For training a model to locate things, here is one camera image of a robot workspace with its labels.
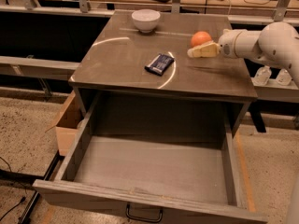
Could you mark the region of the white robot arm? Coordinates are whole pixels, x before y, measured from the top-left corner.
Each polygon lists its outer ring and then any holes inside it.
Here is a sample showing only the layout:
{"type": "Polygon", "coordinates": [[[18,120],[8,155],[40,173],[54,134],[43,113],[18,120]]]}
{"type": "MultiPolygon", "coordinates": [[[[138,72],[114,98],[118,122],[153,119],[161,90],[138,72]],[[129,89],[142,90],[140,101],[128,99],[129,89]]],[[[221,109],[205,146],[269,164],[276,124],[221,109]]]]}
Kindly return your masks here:
{"type": "Polygon", "coordinates": [[[218,42],[202,38],[192,42],[188,50],[191,58],[216,57],[218,54],[279,68],[299,86],[298,33],[286,22],[270,23],[261,31],[224,29],[218,42]]]}

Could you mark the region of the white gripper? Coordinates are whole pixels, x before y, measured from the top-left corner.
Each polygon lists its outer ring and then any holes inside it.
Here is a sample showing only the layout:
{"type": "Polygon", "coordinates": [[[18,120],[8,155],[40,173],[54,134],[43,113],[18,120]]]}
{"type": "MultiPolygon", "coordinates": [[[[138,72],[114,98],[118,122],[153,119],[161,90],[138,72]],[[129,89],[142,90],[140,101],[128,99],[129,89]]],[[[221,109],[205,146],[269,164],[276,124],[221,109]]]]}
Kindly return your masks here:
{"type": "Polygon", "coordinates": [[[255,59],[262,54],[258,44],[259,31],[224,29],[218,44],[214,41],[195,46],[187,51],[191,58],[212,58],[219,53],[228,58],[255,59]]]}

